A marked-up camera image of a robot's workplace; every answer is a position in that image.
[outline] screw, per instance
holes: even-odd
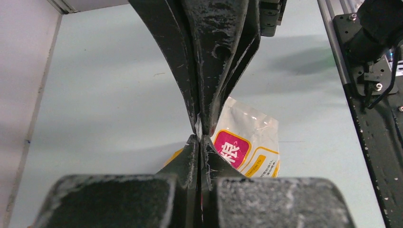
[[[273,12],[272,10],[267,10],[266,14],[269,16],[275,16],[275,15],[277,15],[277,12],[276,11]]]
[[[356,13],[351,14],[351,15],[348,17],[348,19],[354,21],[355,19],[357,19],[357,14],[356,14]]]
[[[383,87],[382,84],[378,83],[378,84],[375,85],[375,88],[376,88],[375,90],[376,91],[381,91],[382,87]]]

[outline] plastic bag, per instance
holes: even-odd
[[[277,177],[277,132],[277,120],[229,97],[211,140],[218,154],[246,177]]]

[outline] chinese character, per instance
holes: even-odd
[[[222,151],[220,154],[223,156],[223,158],[229,162],[234,163],[235,160],[232,159],[232,157],[237,158],[239,147],[232,145],[231,143],[225,142],[224,145],[221,146]]]

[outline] white wall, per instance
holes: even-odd
[[[18,189],[60,17],[44,0],[0,1],[0,228]]]

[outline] black metal plate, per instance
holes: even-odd
[[[198,82],[189,22],[183,9],[174,0],[129,0],[129,3],[160,47],[182,93],[193,133],[196,133],[200,112]]]
[[[199,167],[199,141],[191,135],[182,152],[157,174],[174,174],[178,177],[175,212],[179,227],[198,227],[202,223],[200,191],[197,190]]]
[[[333,25],[335,27],[335,32],[341,51],[343,53],[348,75],[355,87],[355,93],[360,96],[365,96],[364,85],[357,82],[358,77],[364,72],[364,67],[360,64],[349,61],[349,58],[346,54],[346,43],[350,41],[351,38],[361,29],[359,18],[356,18],[354,21],[352,21],[348,19],[350,15],[351,14],[343,14],[335,16],[333,19]],[[382,60],[374,64],[374,73],[380,76],[383,87],[380,91],[374,91],[373,95],[380,95],[390,85],[392,77],[392,73],[385,56],[382,57]],[[395,94],[397,90],[397,86],[395,85],[389,94]]]
[[[364,158],[386,227],[403,227],[403,76],[396,77],[399,92],[387,96],[373,109],[365,109],[354,96],[352,84],[344,90],[364,152]]]
[[[249,1],[182,0],[197,62],[202,133],[213,135],[222,106],[219,94],[244,28]]]
[[[33,228],[178,227],[176,185],[172,175],[66,176],[50,190]]]
[[[250,0],[237,51],[218,96],[220,107],[224,106],[228,96],[257,52],[259,45],[259,0]]]
[[[201,174],[201,206],[203,208],[204,227],[217,227],[217,211],[214,199],[211,199],[216,180],[219,177],[244,176],[234,169],[225,159],[217,153],[210,137],[203,135],[200,142],[200,174]]]

